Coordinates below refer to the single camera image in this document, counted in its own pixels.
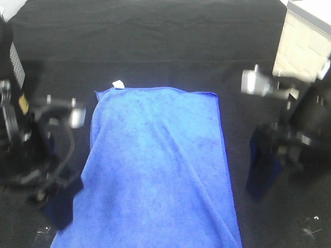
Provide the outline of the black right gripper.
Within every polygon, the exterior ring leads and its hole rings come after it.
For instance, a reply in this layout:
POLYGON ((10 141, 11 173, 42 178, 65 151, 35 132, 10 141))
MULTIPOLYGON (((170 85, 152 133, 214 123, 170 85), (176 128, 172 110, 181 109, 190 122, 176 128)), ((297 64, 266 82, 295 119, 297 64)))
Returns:
POLYGON ((330 135, 305 132, 290 125, 257 126, 250 139, 246 189, 260 201, 284 171, 293 181, 314 180, 330 173, 330 135))

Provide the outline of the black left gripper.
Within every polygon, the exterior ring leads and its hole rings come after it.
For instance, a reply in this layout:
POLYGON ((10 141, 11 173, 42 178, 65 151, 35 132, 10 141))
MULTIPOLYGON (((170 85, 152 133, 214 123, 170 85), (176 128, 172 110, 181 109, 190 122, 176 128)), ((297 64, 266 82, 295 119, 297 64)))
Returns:
POLYGON ((57 230, 73 220, 73 200, 83 189, 80 170, 69 165, 75 148, 71 128, 64 123, 51 125, 44 114, 46 103, 18 118, 14 106, 5 104, 5 189, 27 195, 57 230), (54 135, 48 126, 59 126, 69 140, 66 154, 55 150, 54 135))

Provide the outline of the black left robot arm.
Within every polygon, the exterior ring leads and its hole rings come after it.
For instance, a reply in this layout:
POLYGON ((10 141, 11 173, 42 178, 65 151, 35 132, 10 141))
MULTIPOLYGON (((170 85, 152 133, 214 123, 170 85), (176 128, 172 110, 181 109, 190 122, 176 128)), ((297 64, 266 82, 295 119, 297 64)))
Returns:
POLYGON ((73 199, 82 190, 81 171, 69 166, 73 130, 86 109, 47 96, 29 103, 25 73, 13 44, 12 27, 1 20, 1 188, 21 193, 58 229, 73 220, 73 199))

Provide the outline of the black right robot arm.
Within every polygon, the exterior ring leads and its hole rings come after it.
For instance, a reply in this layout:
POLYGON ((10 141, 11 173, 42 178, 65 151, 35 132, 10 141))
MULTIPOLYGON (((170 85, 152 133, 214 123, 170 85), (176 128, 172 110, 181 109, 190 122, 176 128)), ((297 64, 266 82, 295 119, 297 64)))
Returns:
POLYGON ((330 173, 330 83, 245 70, 241 92, 286 101, 278 120, 251 136, 246 189, 253 199, 262 199, 284 171, 298 187, 330 173))

